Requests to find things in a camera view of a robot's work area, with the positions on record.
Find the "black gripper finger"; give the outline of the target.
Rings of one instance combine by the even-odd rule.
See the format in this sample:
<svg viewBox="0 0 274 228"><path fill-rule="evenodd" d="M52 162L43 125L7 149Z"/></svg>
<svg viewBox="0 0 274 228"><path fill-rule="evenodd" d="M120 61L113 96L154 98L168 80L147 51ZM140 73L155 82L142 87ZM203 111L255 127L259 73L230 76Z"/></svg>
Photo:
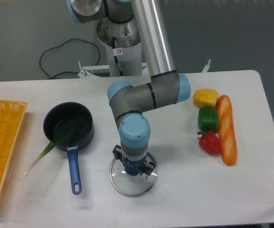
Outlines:
<svg viewBox="0 0 274 228"><path fill-rule="evenodd" d="M141 165L138 166L139 169L139 174L140 175L151 175L152 172L155 170L156 168L156 164L154 162L147 162L145 161L144 163L141 163Z"/></svg>
<svg viewBox="0 0 274 228"><path fill-rule="evenodd" d="M120 145L115 145L112 153L114 155L114 159L116 161L120 162L122 164L122 166L124 166L121 146Z"/></svg>

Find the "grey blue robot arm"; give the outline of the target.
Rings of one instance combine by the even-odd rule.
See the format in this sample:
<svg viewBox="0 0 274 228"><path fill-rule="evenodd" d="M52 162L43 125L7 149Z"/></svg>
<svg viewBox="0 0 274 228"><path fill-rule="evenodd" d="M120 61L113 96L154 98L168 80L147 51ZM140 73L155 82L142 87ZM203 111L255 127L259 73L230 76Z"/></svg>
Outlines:
<svg viewBox="0 0 274 228"><path fill-rule="evenodd" d="M157 0L69 0L76 23L98 20L97 35L110 48L110 72L128 76L141 72L141 63L126 53L142 47L151 81L133 86L118 81L108 88L108 102L121 145L113 151L130 176L150 175L155 163L148 160L150 126L143 112L190 97L190 84L178 74L172 59L160 3Z"/></svg>

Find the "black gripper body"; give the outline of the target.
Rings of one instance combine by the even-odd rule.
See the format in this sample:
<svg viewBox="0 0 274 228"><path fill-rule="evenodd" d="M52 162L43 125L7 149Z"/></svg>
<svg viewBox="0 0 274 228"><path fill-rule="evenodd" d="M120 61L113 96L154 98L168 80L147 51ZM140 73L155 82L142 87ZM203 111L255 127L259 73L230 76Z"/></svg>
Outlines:
<svg viewBox="0 0 274 228"><path fill-rule="evenodd" d="M122 163L123 166L126 167L134 167L134 168L138 168L138 167L143 167L145 166L145 162L146 162L146 155L142 158L138 158L138 157L126 157L122 155Z"/></svg>

